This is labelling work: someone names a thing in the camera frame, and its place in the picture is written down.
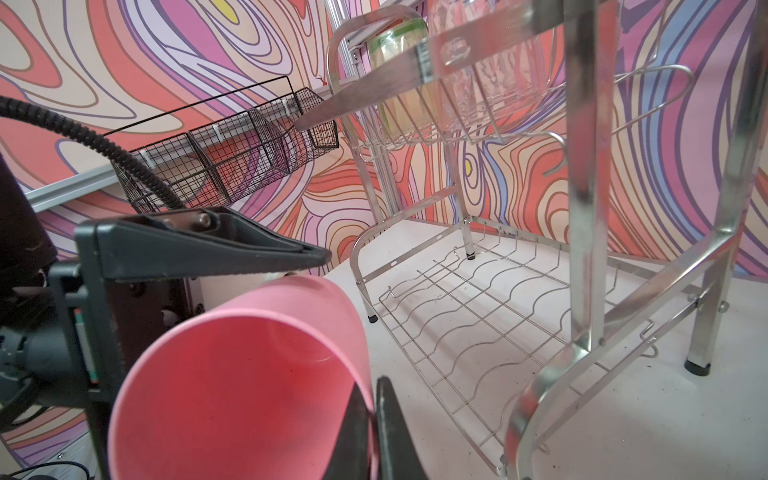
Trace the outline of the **green translucent cup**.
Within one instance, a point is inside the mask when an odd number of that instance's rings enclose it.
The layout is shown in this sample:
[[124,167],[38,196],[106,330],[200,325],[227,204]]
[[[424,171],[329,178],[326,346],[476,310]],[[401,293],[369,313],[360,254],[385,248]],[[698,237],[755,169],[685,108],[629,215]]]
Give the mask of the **green translucent cup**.
[[[388,80],[386,93],[393,93],[391,85],[402,86],[404,81],[415,78],[413,61],[406,63],[399,56],[428,36],[426,22],[422,18],[401,21],[381,32],[368,42],[368,56],[372,69],[385,66]],[[436,91],[433,85],[424,85],[419,93],[416,89],[403,90],[391,95],[377,106],[383,130],[393,139],[401,135],[416,137],[416,130],[426,135],[425,130],[431,125],[430,114],[436,109]]]

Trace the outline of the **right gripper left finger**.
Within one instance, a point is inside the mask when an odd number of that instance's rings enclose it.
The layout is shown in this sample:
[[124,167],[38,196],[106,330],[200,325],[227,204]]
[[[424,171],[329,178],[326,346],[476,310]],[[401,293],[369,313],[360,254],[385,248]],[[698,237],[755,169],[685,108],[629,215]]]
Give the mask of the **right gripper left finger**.
[[331,259],[228,207],[91,220],[75,242],[84,272],[125,282],[307,270]]

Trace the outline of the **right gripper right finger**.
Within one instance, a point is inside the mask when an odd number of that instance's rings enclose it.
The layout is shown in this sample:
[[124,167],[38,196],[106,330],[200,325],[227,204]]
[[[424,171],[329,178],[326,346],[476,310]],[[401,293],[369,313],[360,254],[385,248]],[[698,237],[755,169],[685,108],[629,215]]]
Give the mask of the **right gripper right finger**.
[[393,383],[377,379],[375,410],[366,409],[361,390],[349,397],[325,479],[425,479]]

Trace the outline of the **opaque pink cup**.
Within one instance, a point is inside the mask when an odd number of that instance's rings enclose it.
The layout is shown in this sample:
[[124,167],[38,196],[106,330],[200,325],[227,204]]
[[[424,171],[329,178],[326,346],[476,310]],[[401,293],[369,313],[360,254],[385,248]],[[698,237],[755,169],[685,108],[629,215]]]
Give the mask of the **opaque pink cup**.
[[319,479],[354,389],[374,405],[360,315],[315,276],[260,285],[163,334],[109,425],[115,479]]

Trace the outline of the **clear pink cup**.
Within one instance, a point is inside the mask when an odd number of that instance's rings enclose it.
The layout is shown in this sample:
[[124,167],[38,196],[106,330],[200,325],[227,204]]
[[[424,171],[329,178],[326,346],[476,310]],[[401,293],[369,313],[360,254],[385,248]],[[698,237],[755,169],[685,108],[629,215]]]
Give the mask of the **clear pink cup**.
[[[430,1],[428,28],[439,34],[523,1]],[[474,117],[483,106],[480,92],[504,115],[537,101],[549,86],[541,40],[530,38],[489,56],[444,80],[462,117]]]

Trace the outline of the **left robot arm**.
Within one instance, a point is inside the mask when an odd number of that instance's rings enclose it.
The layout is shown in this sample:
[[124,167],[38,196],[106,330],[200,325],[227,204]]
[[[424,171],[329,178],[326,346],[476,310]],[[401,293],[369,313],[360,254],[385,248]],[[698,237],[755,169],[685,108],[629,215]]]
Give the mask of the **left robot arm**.
[[19,186],[40,202],[42,191],[56,192],[54,203],[36,211],[59,260],[77,256],[74,230],[88,220],[131,215],[136,210],[118,186],[126,173],[138,186],[159,195],[160,208],[184,206],[180,196],[109,136],[51,109],[13,97],[1,98],[1,153]]

